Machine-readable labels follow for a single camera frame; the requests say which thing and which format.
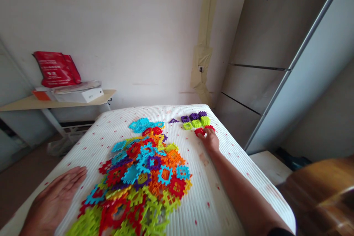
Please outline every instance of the red bag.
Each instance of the red bag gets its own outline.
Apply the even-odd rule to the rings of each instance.
[[[45,87],[70,86],[81,83],[81,77],[70,55],[54,52],[33,54],[43,74]]]

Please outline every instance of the bed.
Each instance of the bed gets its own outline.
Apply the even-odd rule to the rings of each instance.
[[[220,139],[222,154],[257,188],[295,233],[296,224],[293,212],[282,195],[237,144],[211,109],[205,104],[194,104],[132,107],[101,114],[73,149],[18,209],[0,231],[0,236],[19,234],[32,201],[53,179],[70,168],[86,166],[87,178],[76,193],[69,212],[55,233],[55,235],[65,235],[76,221],[80,203],[102,179],[102,175],[98,172],[100,163],[104,163],[109,158],[115,143],[138,136],[128,126],[132,121],[144,117],[152,122],[165,122],[164,134],[168,136],[167,143],[174,142],[179,147],[180,154],[193,174],[191,178],[193,186],[183,197],[178,210],[170,215],[170,224],[166,228],[166,234],[176,236],[244,235],[237,214],[201,141],[191,130],[184,130],[181,122],[168,123],[172,118],[180,121],[182,115],[199,111],[205,111],[211,119],[211,125],[215,127]]]

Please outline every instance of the table leg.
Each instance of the table leg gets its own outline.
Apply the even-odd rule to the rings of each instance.
[[[55,117],[53,116],[51,111],[48,109],[41,109],[41,111],[47,117],[49,122],[55,127],[55,129],[59,132],[59,134],[61,134],[63,137],[65,137],[66,132],[64,131],[64,129],[62,128],[60,123],[55,119]]]

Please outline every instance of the desk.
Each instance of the desk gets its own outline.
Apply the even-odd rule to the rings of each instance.
[[[58,101],[39,101],[34,95],[13,103],[0,107],[0,112],[3,111],[23,111],[23,110],[41,110],[47,117],[49,122],[56,128],[56,130],[64,137],[67,133],[60,123],[55,119],[49,109],[51,108],[65,108],[65,107],[82,107],[102,105],[108,102],[116,90],[103,90],[103,95],[89,103],[61,103]]]

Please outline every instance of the right hand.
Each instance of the right hand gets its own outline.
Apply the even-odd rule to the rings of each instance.
[[[206,151],[210,153],[219,152],[219,139],[216,136],[213,129],[205,128],[206,137],[202,134],[198,134],[199,139],[203,142]]]

